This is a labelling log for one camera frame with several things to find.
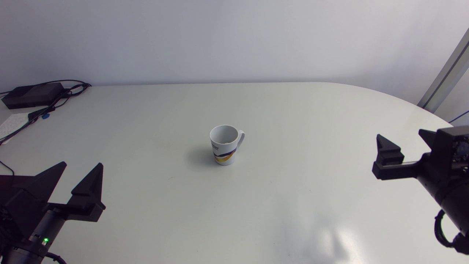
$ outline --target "black box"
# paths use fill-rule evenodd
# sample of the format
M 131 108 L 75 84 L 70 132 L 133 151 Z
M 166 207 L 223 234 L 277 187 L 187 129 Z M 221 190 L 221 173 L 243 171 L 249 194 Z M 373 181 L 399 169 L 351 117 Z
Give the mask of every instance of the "black box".
M 3 97 L 2 101 L 8 109 L 48 106 L 63 92 L 61 83 L 20 86 Z

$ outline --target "printed logo on mug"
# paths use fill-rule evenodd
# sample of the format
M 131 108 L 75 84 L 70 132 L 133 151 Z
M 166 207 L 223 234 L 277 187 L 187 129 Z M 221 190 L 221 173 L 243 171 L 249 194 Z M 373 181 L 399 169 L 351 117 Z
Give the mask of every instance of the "printed logo on mug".
M 230 125 L 219 125 L 210 131 L 213 155 L 220 165 L 230 165 L 235 162 L 236 151 L 244 139 L 244 131 L 237 130 Z

